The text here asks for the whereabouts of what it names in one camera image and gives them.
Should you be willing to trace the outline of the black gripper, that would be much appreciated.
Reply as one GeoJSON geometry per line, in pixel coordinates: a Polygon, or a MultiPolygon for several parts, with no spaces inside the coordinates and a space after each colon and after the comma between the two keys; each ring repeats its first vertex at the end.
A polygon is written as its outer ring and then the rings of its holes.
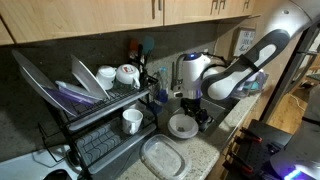
{"type": "Polygon", "coordinates": [[[186,115],[195,119],[200,131],[205,131],[213,122],[213,118],[208,114],[207,110],[200,107],[199,99],[182,98],[180,106],[186,115]]]}

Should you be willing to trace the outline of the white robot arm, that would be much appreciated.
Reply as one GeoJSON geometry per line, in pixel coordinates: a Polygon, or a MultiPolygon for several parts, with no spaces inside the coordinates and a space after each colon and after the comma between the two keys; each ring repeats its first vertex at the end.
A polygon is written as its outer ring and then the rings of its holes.
{"type": "Polygon", "coordinates": [[[239,86],[276,58],[295,35],[320,19],[320,0],[257,1],[263,34],[233,63],[218,71],[202,52],[186,54],[183,58],[183,87],[195,94],[183,99],[181,107],[200,127],[213,121],[208,109],[201,106],[203,102],[229,99],[239,86]]]}

